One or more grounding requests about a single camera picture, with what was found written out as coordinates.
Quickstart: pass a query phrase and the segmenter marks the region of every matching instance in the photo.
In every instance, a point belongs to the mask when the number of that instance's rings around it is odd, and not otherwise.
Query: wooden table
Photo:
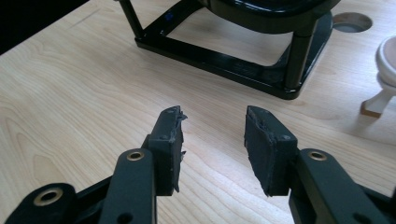
[[[134,0],[143,26],[174,0]],[[247,105],[270,110],[299,139],[334,155],[352,178],[390,195],[396,185],[396,100],[382,118],[360,115],[374,96],[375,51],[396,34],[396,6],[343,0],[374,25],[333,31],[302,94],[279,100],[139,49],[117,2],[91,0],[0,57],[0,222],[29,192],[53,182],[77,191],[112,175],[140,147],[160,112],[181,105],[180,193],[159,198],[159,223],[291,223],[287,197],[266,198],[243,146]],[[262,35],[203,9],[172,37],[272,63],[290,34]]]

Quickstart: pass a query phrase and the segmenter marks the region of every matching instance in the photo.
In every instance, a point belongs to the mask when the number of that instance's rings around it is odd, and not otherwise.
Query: light wood tabletop
[[[133,0],[145,27],[175,0]],[[134,42],[120,4],[91,0],[0,57],[0,222],[32,190],[65,182],[80,191],[112,175],[140,147],[160,112],[180,105],[180,193],[158,198],[159,223],[292,223],[288,197],[267,198],[244,148],[247,105],[270,110],[299,148],[331,153],[359,184],[396,186],[396,99],[380,119],[360,115],[380,91],[375,51],[396,35],[396,5],[343,0],[332,11],[373,21],[334,30],[301,95],[284,101],[174,61]],[[254,63],[273,63],[290,34],[263,35],[202,9],[170,34]]]

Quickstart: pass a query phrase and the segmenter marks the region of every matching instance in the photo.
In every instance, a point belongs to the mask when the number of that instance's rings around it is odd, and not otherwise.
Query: black base
[[[286,49],[277,63],[262,66],[166,37],[200,8],[202,5],[197,1],[178,2],[144,29],[142,35],[135,32],[137,46],[285,100],[298,97],[301,87],[332,32],[332,14],[329,12],[318,20],[300,82],[296,88],[288,89],[285,87],[285,75],[290,47]]]

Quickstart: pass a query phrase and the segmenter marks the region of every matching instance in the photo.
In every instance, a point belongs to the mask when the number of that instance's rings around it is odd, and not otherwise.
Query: dark background
[[[8,0],[0,4],[0,55],[88,0]]]

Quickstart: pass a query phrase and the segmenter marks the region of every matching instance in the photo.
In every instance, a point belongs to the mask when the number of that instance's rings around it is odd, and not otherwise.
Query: white object
[[[379,118],[389,100],[396,95],[396,36],[385,39],[375,55],[377,80],[382,91],[361,104],[363,115]]]

